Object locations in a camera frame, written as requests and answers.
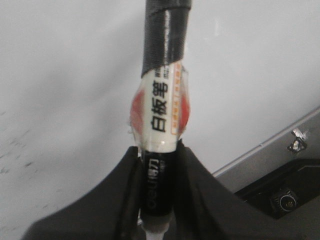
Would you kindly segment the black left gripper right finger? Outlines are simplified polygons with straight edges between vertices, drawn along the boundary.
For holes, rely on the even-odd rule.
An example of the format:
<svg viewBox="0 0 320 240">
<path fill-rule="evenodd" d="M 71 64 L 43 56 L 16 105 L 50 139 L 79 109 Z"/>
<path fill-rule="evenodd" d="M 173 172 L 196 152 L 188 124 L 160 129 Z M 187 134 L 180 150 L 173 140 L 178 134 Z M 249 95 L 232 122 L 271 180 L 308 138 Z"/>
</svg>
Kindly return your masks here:
<svg viewBox="0 0 320 240">
<path fill-rule="evenodd" d="M 176 149 L 174 215 L 178 240 L 302 240 L 304 235 L 243 202 L 182 142 Z"/>
</svg>

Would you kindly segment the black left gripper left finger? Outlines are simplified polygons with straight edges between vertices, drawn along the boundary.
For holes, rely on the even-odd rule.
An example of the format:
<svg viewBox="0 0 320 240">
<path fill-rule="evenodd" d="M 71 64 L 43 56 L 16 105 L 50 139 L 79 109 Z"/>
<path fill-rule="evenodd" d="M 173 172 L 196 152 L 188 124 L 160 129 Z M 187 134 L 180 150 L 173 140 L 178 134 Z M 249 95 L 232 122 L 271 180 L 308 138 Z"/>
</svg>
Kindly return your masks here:
<svg viewBox="0 0 320 240">
<path fill-rule="evenodd" d="M 131 146 L 111 173 L 86 195 L 34 222 L 25 240 L 137 240 L 142 163 Z"/>
</svg>

